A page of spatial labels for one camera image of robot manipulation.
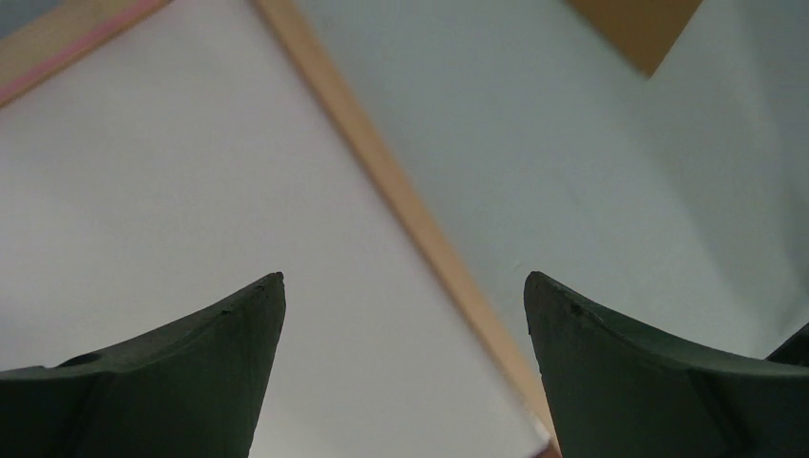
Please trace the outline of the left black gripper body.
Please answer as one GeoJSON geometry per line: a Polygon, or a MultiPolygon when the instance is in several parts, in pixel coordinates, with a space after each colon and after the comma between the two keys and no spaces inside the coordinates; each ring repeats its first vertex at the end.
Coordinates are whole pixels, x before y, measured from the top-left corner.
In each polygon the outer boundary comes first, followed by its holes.
{"type": "Polygon", "coordinates": [[[809,323],[774,350],[766,360],[779,364],[807,367],[809,360],[808,335],[809,323]]]}

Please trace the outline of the brown cardboard backing board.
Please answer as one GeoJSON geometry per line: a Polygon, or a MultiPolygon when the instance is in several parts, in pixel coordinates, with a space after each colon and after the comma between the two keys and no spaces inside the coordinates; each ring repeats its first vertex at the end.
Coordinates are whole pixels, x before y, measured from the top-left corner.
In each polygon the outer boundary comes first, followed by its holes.
{"type": "Polygon", "coordinates": [[[701,4],[701,0],[568,1],[645,77],[656,72],[701,4]]]}

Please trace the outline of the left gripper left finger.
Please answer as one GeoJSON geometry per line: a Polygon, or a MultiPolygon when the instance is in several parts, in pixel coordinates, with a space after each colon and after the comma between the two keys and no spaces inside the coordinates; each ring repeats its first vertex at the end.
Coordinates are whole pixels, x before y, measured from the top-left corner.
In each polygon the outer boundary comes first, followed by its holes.
{"type": "Polygon", "coordinates": [[[282,273],[152,331],[1,374],[5,457],[245,457],[286,311],[282,273]]]}

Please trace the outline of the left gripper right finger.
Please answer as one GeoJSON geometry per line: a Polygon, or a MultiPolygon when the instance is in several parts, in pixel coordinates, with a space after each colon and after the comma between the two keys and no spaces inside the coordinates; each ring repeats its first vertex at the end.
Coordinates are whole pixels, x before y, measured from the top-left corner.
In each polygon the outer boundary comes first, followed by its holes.
{"type": "Polygon", "coordinates": [[[808,366],[694,343],[541,272],[524,307],[565,457],[804,457],[808,366]]]}

